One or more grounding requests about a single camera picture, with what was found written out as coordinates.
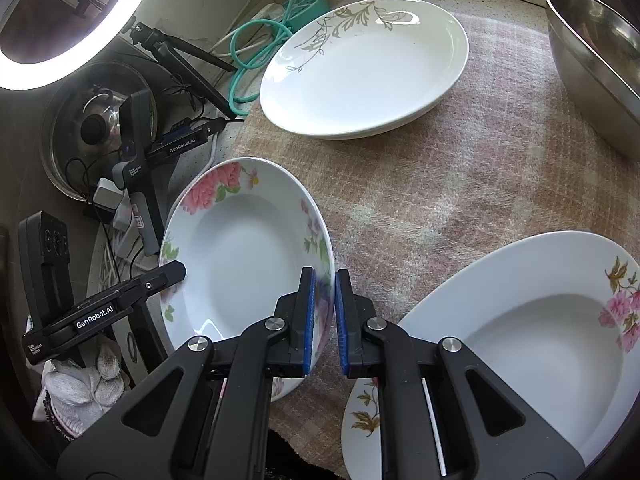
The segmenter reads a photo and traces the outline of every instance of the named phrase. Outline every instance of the metal bolt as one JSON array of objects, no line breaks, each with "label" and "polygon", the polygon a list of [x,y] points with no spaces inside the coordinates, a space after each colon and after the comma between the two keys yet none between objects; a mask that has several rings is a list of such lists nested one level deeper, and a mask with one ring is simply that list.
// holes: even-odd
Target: metal bolt
[{"label": "metal bolt", "polygon": [[281,317],[270,317],[264,322],[267,330],[282,330],[284,328],[284,319]]},{"label": "metal bolt", "polygon": [[367,326],[371,330],[384,330],[386,328],[386,320],[381,317],[372,317],[367,320]]},{"label": "metal bolt", "polygon": [[189,339],[187,346],[191,351],[202,352],[207,346],[209,346],[209,341],[207,341],[206,337],[195,335]]},{"label": "metal bolt", "polygon": [[442,340],[442,347],[447,352],[458,352],[462,348],[462,343],[458,338],[446,337]]}]

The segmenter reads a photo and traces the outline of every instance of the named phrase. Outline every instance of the green cord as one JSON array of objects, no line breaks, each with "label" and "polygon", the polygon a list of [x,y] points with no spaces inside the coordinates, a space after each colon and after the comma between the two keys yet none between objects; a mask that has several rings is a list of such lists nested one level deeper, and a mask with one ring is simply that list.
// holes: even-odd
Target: green cord
[{"label": "green cord", "polygon": [[[275,53],[276,49],[293,35],[290,28],[288,27],[288,22],[293,11],[297,6],[300,5],[301,3],[297,2],[296,0],[289,0],[285,7],[282,22],[276,22],[275,20],[266,19],[251,20],[250,22],[247,22],[241,27],[237,28],[236,31],[231,35],[229,53],[231,54],[234,62],[236,62],[236,64],[240,67],[238,71],[234,73],[234,76],[231,79],[231,86],[229,87],[229,107],[231,108],[231,111],[236,115],[239,115],[241,117],[247,117],[247,115],[249,115],[249,112],[245,112],[244,110],[240,110],[239,108],[237,108],[236,103],[250,103],[251,101],[255,101],[260,95],[259,93],[256,93],[247,97],[236,97],[236,88],[238,87],[238,83],[244,77],[244,74],[246,74],[248,70],[256,70],[258,68],[262,68],[268,62],[270,62],[271,57]],[[270,44],[260,49],[245,63],[242,62],[239,59],[238,54],[236,54],[236,42],[238,41],[238,36],[243,30],[251,25],[256,24],[272,25],[273,27],[277,27],[278,33]]]}]

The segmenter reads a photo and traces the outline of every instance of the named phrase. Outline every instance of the white plate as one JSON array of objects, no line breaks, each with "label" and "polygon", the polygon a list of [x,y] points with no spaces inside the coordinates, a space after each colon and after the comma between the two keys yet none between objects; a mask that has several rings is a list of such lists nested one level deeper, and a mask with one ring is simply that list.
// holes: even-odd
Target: white plate
[{"label": "white plate", "polygon": [[469,45],[446,10],[421,0],[365,0],[297,31],[271,59],[260,103],[276,126],[321,139],[397,128],[458,80]]},{"label": "white plate", "polygon": [[[638,264],[611,240],[578,231],[542,234],[461,270],[399,324],[428,341],[462,339],[588,465],[640,391],[638,278]],[[365,406],[358,398],[365,392],[376,402]],[[368,438],[369,431],[352,428],[354,412],[373,420],[376,410],[375,385],[358,380],[342,421],[352,480],[381,478],[380,430]]]},{"label": "white plate", "polygon": [[[334,253],[318,206],[289,171],[242,157],[207,171],[167,226],[160,265],[180,260],[186,278],[161,294],[174,348],[193,335],[219,341],[273,315],[278,298],[298,290],[302,267],[316,270],[312,367],[333,318]],[[302,379],[276,379],[271,399]]]}]

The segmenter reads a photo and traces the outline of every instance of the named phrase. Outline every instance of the checkered tablecloth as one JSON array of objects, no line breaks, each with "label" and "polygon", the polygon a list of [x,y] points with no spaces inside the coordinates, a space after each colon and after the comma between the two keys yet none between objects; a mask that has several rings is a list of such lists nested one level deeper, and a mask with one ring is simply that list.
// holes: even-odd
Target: checkered tablecloth
[{"label": "checkered tablecloth", "polygon": [[[458,18],[470,44],[465,73],[418,120],[365,139],[316,140],[277,128],[256,104],[232,149],[273,160],[306,186],[336,268],[394,322],[463,267],[529,235],[588,230],[640,253],[638,165],[569,100],[547,36]],[[308,462],[346,476],[340,427],[353,381],[340,374],[333,332],[314,374],[272,406],[271,427]]]}]

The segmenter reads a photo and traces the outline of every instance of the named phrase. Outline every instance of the tripod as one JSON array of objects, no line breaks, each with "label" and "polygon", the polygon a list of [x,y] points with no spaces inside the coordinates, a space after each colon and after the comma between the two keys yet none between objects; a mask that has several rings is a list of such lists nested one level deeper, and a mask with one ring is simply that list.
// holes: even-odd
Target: tripod
[{"label": "tripod", "polygon": [[222,94],[213,88],[176,50],[181,50],[185,54],[197,57],[226,72],[235,72],[236,68],[234,66],[225,63],[187,41],[165,34],[157,28],[147,27],[144,23],[133,25],[135,21],[136,17],[132,16],[122,29],[123,34],[130,32],[133,44],[140,44],[145,50],[151,52],[159,64],[164,66],[171,74],[180,76],[184,83],[191,85],[198,94],[210,101],[226,117],[229,119],[236,118],[236,114],[231,111],[228,101]]}]

